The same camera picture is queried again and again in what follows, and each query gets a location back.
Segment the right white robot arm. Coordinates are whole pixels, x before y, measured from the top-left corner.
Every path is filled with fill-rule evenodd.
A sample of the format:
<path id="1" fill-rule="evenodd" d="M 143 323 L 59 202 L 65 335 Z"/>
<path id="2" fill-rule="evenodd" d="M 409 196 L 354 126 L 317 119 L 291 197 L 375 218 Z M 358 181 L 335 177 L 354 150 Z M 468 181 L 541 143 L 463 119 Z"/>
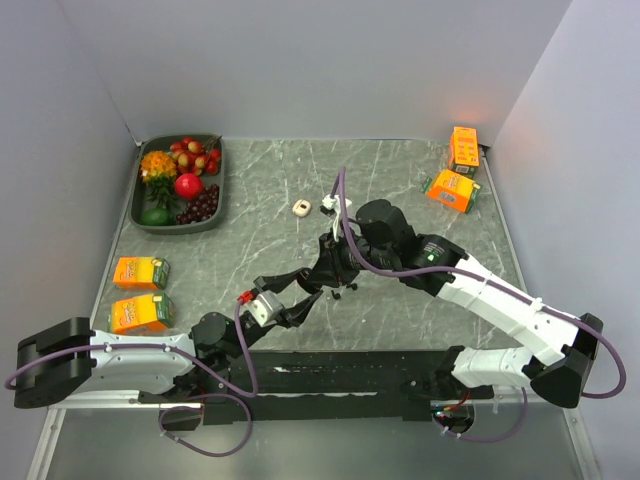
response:
<path id="1" fill-rule="evenodd" d="M 452 347 L 435 373 L 438 390 L 459 398 L 488 386 L 532 389 L 547 402 L 574 408 L 598 350 L 603 323 L 584 314 L 575 322 L 552 314 L 542 300 L 513 287 L 461 247 L 435 234 L 417 234 L 403 212 L 374 200 L 349 215 L 351 203 L 326 196 L 320 210 L 333 220 L 319 239 L 309 274 L 314 286 L 348 286 L 364 270 L 398 279 L 434 298 L 458 305 L 518 342 L 516 348 Z"/>

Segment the black earbud charging case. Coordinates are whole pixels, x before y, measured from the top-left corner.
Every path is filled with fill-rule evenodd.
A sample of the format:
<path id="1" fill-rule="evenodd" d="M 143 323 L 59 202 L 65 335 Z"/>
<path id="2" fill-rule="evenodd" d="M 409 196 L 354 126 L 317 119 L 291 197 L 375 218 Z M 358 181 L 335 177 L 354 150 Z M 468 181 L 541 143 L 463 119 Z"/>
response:
<path id="1" fill-rule="evenodd" d="M 311 285 L 308 281 L 308 277 L 311 270 L 309 268 L 302 268 L 299 270 L 296 276 L 297 284 L 307 293 L 313 294 L 315 292 L 315 287 Z"/>

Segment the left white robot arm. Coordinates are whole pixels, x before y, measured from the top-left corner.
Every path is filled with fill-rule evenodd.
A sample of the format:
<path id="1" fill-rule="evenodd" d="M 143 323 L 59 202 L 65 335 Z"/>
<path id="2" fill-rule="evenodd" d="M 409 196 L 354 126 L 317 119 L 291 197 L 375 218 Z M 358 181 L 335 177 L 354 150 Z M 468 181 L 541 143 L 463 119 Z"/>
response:
<path id="1" fill-rule="evenodd" d="M 234 315 L 204 315 L 187 333 L 128 336 L 94 330 L 74 317 L 18 343 L 16 369 L 4 386 L 19 409 L 48 407 L 74 394 L 132 390 L 176 402 L 208 378 L 246 398 L 256 396 L 249 348 L 276 327 L 300 326 L 322 294 L 300 268 L 255 279 Z"/>

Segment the beige earbud charging case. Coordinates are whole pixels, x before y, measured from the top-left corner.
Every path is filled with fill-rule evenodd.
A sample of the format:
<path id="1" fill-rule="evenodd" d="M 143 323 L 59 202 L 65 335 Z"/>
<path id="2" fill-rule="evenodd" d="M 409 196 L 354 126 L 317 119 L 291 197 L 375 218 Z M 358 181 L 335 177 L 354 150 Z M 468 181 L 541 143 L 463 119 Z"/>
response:
<path id="1" fill-rule="evenodd" d="M 296 201 L 292 207 L 292 213 L 299 218 L 306 217 L 312 209 L 312 205 L 309 201 L 300 199 Z"/>

